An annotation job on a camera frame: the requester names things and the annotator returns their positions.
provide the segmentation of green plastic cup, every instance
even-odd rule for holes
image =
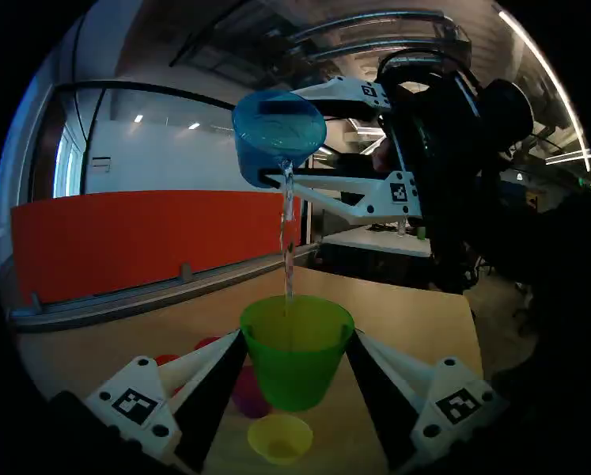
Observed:
[[[318,297],[284,295],[248,306],[241,329],[262,394],[285,411],[304,411],[324,398],[354,331],[352,316]]]

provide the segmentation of wooden table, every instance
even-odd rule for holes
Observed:
[[[298,294],[339,303],[358,328],[427,363],[447,355],[482,374],[475,327],[461,295],[421,291],[295,268]],[[164,309],[53,333],[22,334],[28,372],[47,397],[70,390],[86,397],[136,355],[183,355],[206,336],[238,326],[250,303],[283,292],[281,270]],[[387,473],[357,383],[344,357],[324,400],[297,414],[313,429],[311,450],[289,467],[265,462],[247,443],[250,420],[229,403],[204,473]]]
[[[421,240],[410,234],[399,236],[396,231],[368,231],[368,228],[369,226],[362,226],[337,234],[329,234],[324,236],[322,244],[343,245],[414,257],[429,257],[431,255],[429,239]]]

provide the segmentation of blue cup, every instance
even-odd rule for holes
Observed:
[[[297,94],[259,91],[233,110],[238,165],[243,178],[258,188],[261,169],[279,168],[285,160],[297,168],[326,139],[326,122],[316,107]]]

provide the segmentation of ceiling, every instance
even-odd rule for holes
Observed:
[[[251,90],[296,89],[337,74],[372,80],[381,56],[389,49],[322,60],[316,55],[366,39],[433,38],[441,32],[435,32],[429,22],[400,20],[336,29],[304,43],[288,37],[332,18],[386,9],[440,10],[460,27],[458,40],[470,44],[471,69],[481,83],[504,78],[522,88],[536,118],[534,132],[561,150],[549,142],[526,140],[518,144],[520,167],[531,166],[536,173],[563,176],[572,183],[575,176],[587,177],[582,161],[540,166],[545,157],[576,150],[576,135],[539,62],[487,0],[371,0],[366,4],[361,0],[145,0],[120,65],[130,69],[144,51],[157,49],[162,51],[161,62],[173,64],[176,70],[199,68]]]

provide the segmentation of yellow plastic bowl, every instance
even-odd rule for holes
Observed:
[[[276,465],[289,465],[313,444],[313,431],[306,422],[289,414],[270,414],[251,424],[249,445]]]

